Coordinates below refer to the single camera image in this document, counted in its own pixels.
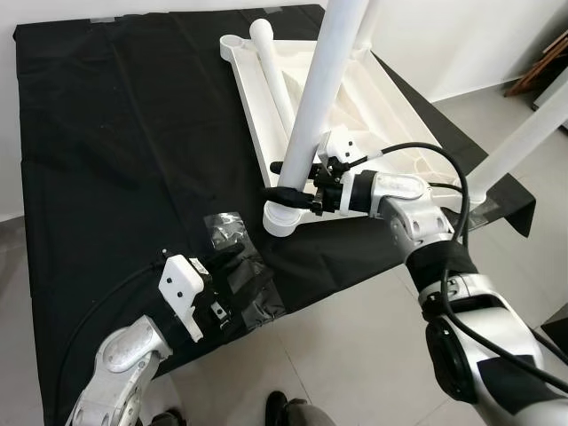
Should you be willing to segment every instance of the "person's foot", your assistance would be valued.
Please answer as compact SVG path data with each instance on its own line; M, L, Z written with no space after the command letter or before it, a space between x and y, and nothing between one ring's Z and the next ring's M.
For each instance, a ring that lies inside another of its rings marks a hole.
M284 414L284 408L288 399L279 390L272 392L268 399L266 400L266 411L264 415L264 425L265 426L283 426L282 418Z

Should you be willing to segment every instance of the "black cloth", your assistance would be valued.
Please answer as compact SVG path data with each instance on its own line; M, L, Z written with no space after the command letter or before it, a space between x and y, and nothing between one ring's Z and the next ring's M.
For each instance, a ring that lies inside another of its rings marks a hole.
M18 26L22 181L35 347L45 424L57 367L73 328L118 281L163 248L206 256L202 218L238 211L288 312L400 264L385 223L367 218L301 225L286 238L264 231L263 186L231 66L219 56L224 34L249 38L267 18L275 38L315 39L318 6L125 16ZM469 171L485 152L390 69L397 86L439 143ZM511 176L489 196L528 234L534 198ZM208 332L193 343L164 307L159 273L105 302L78 336L61 388L67 418L89 381L96 349L141 314L162 329L175 354L160 371L246 334Z

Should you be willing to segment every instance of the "white pole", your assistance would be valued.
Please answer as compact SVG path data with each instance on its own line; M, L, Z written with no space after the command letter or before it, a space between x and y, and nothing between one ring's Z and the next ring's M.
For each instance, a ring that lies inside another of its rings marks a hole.
M365 18L361 22L357 38L355 39L355 49L370 50L373 46L373 34L375 33L376 23L379 17L379 0L369 0Z
M255 20L250 26L249 32L250 38L258 51L260 64L263 67L264 76L270 87L274 104L276 104L276 109L278 109L282 126L284 131L286 131L286 136L289 138L294 126L294 108L292 108L292 103L290 102L284 76L277 66L278 59L274 49L272 27L267 20Z
M368 0L330 0L290 137L279 186L304 189Z
M468 175L472 206L481 204L489 188L513 170L534 148L568 120L568 82Z

